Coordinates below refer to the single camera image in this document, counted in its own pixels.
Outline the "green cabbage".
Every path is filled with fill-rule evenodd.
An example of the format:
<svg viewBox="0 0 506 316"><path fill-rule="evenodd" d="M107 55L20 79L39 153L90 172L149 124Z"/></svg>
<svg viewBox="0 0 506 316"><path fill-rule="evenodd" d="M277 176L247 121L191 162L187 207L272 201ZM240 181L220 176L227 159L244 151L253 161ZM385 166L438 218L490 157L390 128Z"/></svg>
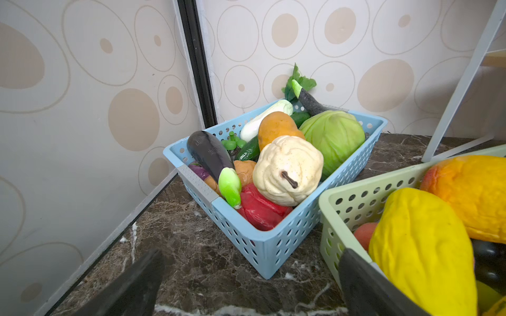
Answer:
<svg viewBox="0 0 506 316"><path fill-rule="evenodd" d="M324 156L322 179L327 179L365 142L365 132L354 115L325 111L300 126L306 140Z"/></svg>

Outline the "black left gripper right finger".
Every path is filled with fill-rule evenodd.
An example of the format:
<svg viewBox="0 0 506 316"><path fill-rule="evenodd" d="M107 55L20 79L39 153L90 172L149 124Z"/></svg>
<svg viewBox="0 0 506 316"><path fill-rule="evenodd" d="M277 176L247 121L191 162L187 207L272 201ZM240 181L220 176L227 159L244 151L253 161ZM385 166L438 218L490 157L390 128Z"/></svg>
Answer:
<svg viewBox="0 0 506 316"><path fill-rule="evenodd" d="M427 315L373 265L348 248L338 264L349 315Z"/></svg>

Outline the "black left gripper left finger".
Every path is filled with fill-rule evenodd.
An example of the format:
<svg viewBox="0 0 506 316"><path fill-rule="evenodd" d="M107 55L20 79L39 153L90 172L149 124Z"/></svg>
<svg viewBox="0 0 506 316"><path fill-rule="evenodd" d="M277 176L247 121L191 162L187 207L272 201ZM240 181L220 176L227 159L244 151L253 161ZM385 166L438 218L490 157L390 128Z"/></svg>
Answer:
<svg viewBox="0 0 506 316"><path fill-rule="evenodd" d="M152 315L164 272L160 250L150 250L75 315Z"/></svg>

